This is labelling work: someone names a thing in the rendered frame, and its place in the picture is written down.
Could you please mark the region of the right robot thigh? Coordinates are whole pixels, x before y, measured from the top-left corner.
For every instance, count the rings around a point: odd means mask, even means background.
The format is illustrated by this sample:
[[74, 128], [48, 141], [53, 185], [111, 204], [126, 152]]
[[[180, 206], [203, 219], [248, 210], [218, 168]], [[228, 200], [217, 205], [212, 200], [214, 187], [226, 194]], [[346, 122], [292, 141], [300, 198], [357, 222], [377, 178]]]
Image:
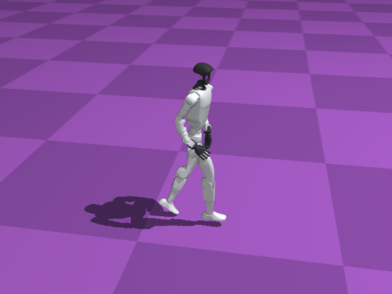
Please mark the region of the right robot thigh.
[[[197, 145], [202, 145], [202, 144], [197, 143]], [[201, 180], [201, 184], [204, 180], [208, 180], [213, 186], [213, 184], [214, 184], [214, 166], [213, 166], [213, 162], [212, 162], [210, 156], [208, 157], [206, 154], [203, 153], [207, 157], [207, 159], [206, 159], [201, 155], [204, 158], [204, 160], [203, 160], [200, 156], [198, 156], [195, 153], [194, 149], [190, 149], [188, 147], [187, 151], [188, 151], [191, 158], [197, 157], [198, 165], [199, 165], [201, 171], [203, 172], [203, 174], [205, 175]], [[207, 153], [207, 152], [205, 151], [205, 153]]]

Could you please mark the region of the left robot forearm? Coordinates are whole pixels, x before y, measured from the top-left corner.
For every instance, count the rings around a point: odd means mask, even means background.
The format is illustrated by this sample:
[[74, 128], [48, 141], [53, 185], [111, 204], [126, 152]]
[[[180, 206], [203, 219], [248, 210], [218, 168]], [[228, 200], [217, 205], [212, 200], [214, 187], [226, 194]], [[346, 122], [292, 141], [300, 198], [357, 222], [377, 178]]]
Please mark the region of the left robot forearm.
[[206, 132], [207, 131], [207, 127], [210, 126], [208, 119], [206, 120], [206, 123], [203, 125], [203, 130]]

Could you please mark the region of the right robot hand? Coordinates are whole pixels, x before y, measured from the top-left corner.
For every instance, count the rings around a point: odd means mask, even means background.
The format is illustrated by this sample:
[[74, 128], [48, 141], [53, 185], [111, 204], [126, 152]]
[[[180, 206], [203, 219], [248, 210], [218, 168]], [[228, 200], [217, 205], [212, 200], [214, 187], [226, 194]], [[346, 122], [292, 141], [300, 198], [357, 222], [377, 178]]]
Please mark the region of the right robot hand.
[[[195, 153], [198, 155], [198, 156], [200, 156], [203, 160], [204, 160], [204, 158], [206, 158], [207, 159], [207, 157], [204, 155], [204, 154], [206, 154], [208, 157], [209, 157], [209, 155], [207, 154], [207, 153], [209, 153], [209, 154], [211, 154], [209, 151], [207, 151], [205, 148], [209, 148], [209, 146], [202, 146], [202, 145], [197, 145], [197, 143], [194, 141], [194, 140], [192, 140], [194, 143], [195, 143], [195, 145], [194, 145], [194, 147], [193, 148], [191, 148], [189, 145], [188, 145], [188, 147], [190, 148], [190, 149], [194, 149], [195, 150]], [[205, 153], [205, 151], [207, 152], [207, 153]], [[204, 153], [204, 154], [203, 154]], [[204, 157], [202, 157], [202, 156]]]

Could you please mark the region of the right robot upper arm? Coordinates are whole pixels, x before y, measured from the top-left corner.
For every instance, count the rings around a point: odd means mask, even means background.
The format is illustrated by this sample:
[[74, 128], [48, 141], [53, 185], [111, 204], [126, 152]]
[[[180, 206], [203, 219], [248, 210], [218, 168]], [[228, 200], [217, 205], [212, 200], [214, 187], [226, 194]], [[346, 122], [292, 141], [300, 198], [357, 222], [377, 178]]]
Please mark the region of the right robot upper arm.
[[175, 121], [177, 119], [181, 119], [184, 125], [185, 119], [183, 117], [186, 116], [190, 112], [191, 108], [197, 104], [198, 99], [199, 99], [198, 94], [194, 92], [192, 94], [187, 95], [181, 109], [179, 110], [178, 114], [175, 117]]

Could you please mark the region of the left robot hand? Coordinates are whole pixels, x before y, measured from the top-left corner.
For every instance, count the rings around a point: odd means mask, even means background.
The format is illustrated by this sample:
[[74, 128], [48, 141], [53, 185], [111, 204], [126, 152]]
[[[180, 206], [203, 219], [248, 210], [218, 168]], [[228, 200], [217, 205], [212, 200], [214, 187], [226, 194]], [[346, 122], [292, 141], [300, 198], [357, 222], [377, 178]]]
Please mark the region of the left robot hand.
[[[211, 126], [208, 126], [207, 127], [207, 131], [205, 132], [204, 131], [204, 133], [205, 133], [205, 144], [204, 144], [204, 146], [211, 146], [211, 143], [212, 143], [212, 138], [211, 138], [211, 135], [210, 135], [210, 133], [211, 133]], [[208, 149], [208, 148], [205, 148], [205, 149]]]

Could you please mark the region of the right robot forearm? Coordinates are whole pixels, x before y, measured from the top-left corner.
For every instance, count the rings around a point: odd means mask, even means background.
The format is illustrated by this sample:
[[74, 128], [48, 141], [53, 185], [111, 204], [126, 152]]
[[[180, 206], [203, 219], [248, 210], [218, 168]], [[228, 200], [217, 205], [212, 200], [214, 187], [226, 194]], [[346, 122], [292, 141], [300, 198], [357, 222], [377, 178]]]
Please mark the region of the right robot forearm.
[[187, 129], [183, 125], [183, 121], [181, 119], [177, 119], [175, 121], [176, 130], [182, 138], [183, 143], [189, 145], [191, 148], [194, 147], [195, 143], [188, 137]]

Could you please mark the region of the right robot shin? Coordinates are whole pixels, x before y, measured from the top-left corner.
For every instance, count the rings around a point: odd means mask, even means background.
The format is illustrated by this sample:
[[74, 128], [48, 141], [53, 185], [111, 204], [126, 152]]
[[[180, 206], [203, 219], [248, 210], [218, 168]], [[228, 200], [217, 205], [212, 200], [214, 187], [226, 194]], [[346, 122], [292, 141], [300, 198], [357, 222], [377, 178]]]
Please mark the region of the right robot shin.
[[206, 202], [207, 214], [213, 215], [213, 204], [215, 199], [215, 182], [212, 184], [208, 180], [202, 182], [203, 200]]

